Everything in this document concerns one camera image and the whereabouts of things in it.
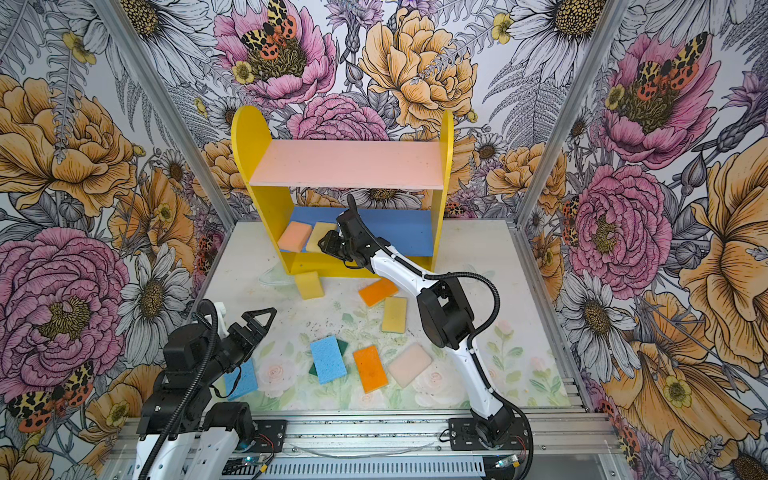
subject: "yellow sponge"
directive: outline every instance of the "yellow sponge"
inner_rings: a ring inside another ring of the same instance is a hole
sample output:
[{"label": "yellow sponge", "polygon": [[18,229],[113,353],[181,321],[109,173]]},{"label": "yellow sponge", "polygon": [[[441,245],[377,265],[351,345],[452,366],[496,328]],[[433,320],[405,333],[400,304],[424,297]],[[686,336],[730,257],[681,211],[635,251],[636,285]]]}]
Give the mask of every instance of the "yellow sponge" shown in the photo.
[{"label": "yellow sponge", "polygon": [[321,241],[326,233],[333,231],[338,227],[337,223],[317,222],[315,228],[312,230],[310,239],[306,242],[306,251],[311,253],[322,253],[320,247],[317,246],[317,242]]},{"label": "yellow sponge", "polygon": [[298,273],[293,278],[296,281],[296,286],[299,287],[301,298],[304,300],[320,298],[325,295],[323,284],[320,283],[320,275],[317,272]]},{"label": "yellow sponge", "polygon": [[384,320],[382,321],[382,332],[406,332],[407,306],[407,298],[391,296],[384,299]]}]

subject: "white daisy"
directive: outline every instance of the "white daisy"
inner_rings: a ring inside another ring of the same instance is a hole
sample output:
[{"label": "white daisy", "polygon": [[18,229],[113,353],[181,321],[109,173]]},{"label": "white daisy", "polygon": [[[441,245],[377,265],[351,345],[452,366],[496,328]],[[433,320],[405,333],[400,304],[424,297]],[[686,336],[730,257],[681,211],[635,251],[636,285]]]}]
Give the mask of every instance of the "white daisy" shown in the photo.
[{"label": "white daisy", "polygon": [[184,175],[187,174],[187,162],[180,151],[166,150],[157,161],[163,170],[163,175],[176,187],[181,188]]},{"label": "white daisy", "polygon": [[605,0],[518,0],[507,33],[517,41],[513,64],[527,61],[525,76],[542,67],[541,77],[554,75],[559,87],[587,54],[589,39]]},{"label": "white daisy", "polygon": [[235,118],[240,101],[235,97],[219,97],[208,101],[208,121],[214,128],[232,133],[232,120]]},{"label": "white daisy", "polygon": [[214,12],[218,15],[227,13],[234,7],[235,12],[241,17],[245,16],[248,7],[256,13],[260,13],[261,5],[261,0],[214,0],[213,2]]},{"label": "white daisy", "polygon": [[[58,8],[69,28],[83,37],[85,49],[107,52],[112,72],[123,78],[127,62],[118,51],[94,3],[102,0],[60,0]],[[121,0],[123,10],[144,43],[160,76],[171,86],[191,78],[202,78],[200,65],[209,63],[204,47],[213,47],[216,38],[205,31],[212,22],[209,6],[201,0]]]},{"label": "white daisy", "polygon": [[679,45],[702,31],[718,35],[726,18],[741,23],[754,6],[755,0],[652,0],[645,8],[645,31],[659,32],[660,41],[671,36],[672,45]]},{"label": "white daisy", "polygon": [[610,285],[601,285],[600,279],[586,270],[583,274],[582,279],[567,273],[558,297],[558,315],[568,331],[568,341],[576,345],[584,368],[601,382],[610,381],[612,376],[620,378],[611,353],[619,368],[634,378],[640,359],[621,334],[634,329],[634,318],[611,307],[614,295]]},{"label": "white daisy", "polygon": [[341,202],[348,207],[347,194],[355,197],[358,208],[386,208],[389,210],[418,210],[422,201],[414,194],[393,188],[353,188],[344,193]]},{"label": "white daisy", "polygon": [[190,298],[190,275],[181,266],[174,266],[176,249],[163,243],[154,265],[142,252],[136,260],[138,283],[129,283],[120,294],[123,303],[117,334],[125,333],[125,358],[133,365],[162,363],[162,348],[168,333],[184,323],[182,312]]},{"label": "white daisy", "polygon": [[507,142],[499,134],[480,134],[475,142],[475,151],[483,164],[496,162],[507,151]]},{"label": "white daisy", "polygon": [[534,238],[541,235],[541,233],[544,232],[546,223],[547,214],[544,213],[544,210],[541,207],[534,205],[533,210],[531,210],[531,216],[525,223],[525,229],[528,231],[528,236]]},{"label": "white daisy", "polygon": [[762,478],[768,472],[768,441],[761,435],[757,440],[747,435],[739,447],[739,456],[720,471],[723,480],[750,480]]}]

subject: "mounting plate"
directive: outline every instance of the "mounting plate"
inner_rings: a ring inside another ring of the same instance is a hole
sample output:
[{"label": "mounting plate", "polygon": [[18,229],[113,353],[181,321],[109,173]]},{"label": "mounting plate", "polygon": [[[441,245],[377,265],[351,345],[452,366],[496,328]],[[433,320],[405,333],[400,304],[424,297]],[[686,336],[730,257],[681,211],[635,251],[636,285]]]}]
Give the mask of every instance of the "mounting plate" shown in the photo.
[{"label": "mounting plate", "polygon": [[[482,443],[480,443],[480,439],[478,438],[477,433],[475,433],[476,424],[477,422],[475,419],[448,419],[448,428],[451,432],[451,450],[454,452],[488,450]],[[519,436],[523,439],[525,437],[523,435],[524,430],[522,422],[512,424],[510,440],[497,450],[522,450],[523,446],[515,436]]]},{"label": "mounting plate", "polygon": [[[283,451],[283,441],[285,440],[286,420],[253,420],[253,425],[256,428],[256,434],[266,436],[275,445],[275,453]],[[254,443],[249,449],[250,453],[271,453],[272,446],[269,442],[263,441],[261,438],[256,437],[256,443]]]}]

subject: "orange sponge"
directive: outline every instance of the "orange sponge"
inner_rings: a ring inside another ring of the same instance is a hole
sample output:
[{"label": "orange sponge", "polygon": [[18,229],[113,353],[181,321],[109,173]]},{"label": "orange sponge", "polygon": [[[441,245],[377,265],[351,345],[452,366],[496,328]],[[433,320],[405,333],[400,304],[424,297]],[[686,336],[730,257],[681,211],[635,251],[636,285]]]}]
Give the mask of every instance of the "orange sponge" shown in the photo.
[{"label": "orange sponge", "polygon": [[397,292],[397,285],[386,278],[382,278],[378,282],[368,285],[366,288],[360,290],[359,294],[362,301],[365,302],[367,306],[374,306],[386,297],[392,296]]},{"label": "orange sponge", "polygon": [[280,240],[277,241],[277,246],[281,250],[288,250],[289,252],[300,252],[304,249],[306,241],[312,234],[312,225],[306,223],[291,222],[288,223],[288,228],[280,236]]},{"label": "orange sponge", "polygon": [[357,364],[357,371],[360,372],[362,390],[365,393],[371,393],[373,390],[380,389],[389,383],[376,345],[358,350],[353,353],[353,356]]}]

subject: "sponge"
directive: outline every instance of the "sponge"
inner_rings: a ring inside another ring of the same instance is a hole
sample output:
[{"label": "sponge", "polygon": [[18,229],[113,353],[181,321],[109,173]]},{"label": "sponge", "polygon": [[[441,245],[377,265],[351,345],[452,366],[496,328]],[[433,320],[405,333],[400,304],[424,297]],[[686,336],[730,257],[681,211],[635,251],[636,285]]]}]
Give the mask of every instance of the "sponge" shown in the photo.
[{"label": "sponge", "polygon": [[397,285],[386,278],[382,278],[378,282],[368,285],[366,288],[360,290],[359,294],[362,301],[365,302],[367,306],[374,306],[386,297],[394,295],[397,291]]},{"label": "sponge", "polygon": [[360,381],[362,390],[365,393],[371,393],[373,390],[380,389],[389,383],[382,367],[382,361],[379,358],[379,351],[376,345],[358,350],[353,353],[357,371],[360,372]]},{"label": "sponge", "polygon": [[312,225],[299,222],[288,223],[288,228],[277,241],[277,246],[281,250],[299,253],[304,248],[304,244],[310,238],[311,233]]},{"label": "sponge", "polygon": [[412,343],[396,359],[389,363],[389,374],[401,388],[410,385],[419,373],[426,370],[432,364],[432,359],[427,355],[421,345]]},{"label": "sponge", "polygon": [[334,231],[339,225],[336,223],[317,222],[312,230],[309,241],[306,242],[306,251],[311,253],[322,253],[317,242],[321,241],[328,232]]},{"label": "sponge", "polygon": [[310,343],[312,357],[317,367],[317,378],[320,385],[346,375],[346,367],[341,359],[339,342],[331,335],[322,340]]},{"label": "sponge", "polygon": [[297,273],[294,276],[296,286],[299,287],[301,298],[309,300],[325,295],[323,284],[320,283],[320,275],[317,272]]},{"label": "sponge", "polygon": [[407,306],[407,298],[391,296],[384,299],[384,320],[382,321],[382,332],[406,332]]},{"label": "sponge", "polygon": [[[240,381],[237,382],[235,390],[232,390],[238,376],[240,376]],[[259,389],[259,384],[256,381],[256,372],[253,371],[253,361],[248,360],[247,362],[244,362],[238,373],[225,373],[224,385],[227,387],[227,391],[231,392],[228,397],[229,399],[236,399],[247,393],[257,391]]]},{"label": "sponge", "polygon": [[[346,351],[346,347],[349,345],[344,340],[336,339],[336,341],[339,343],[339,353],[341,353],[342,356],[344,356],[344,352]],[[310,368],[310,375],[317,376],[317,367],[315,364],[312,364],[312,368]]]}]

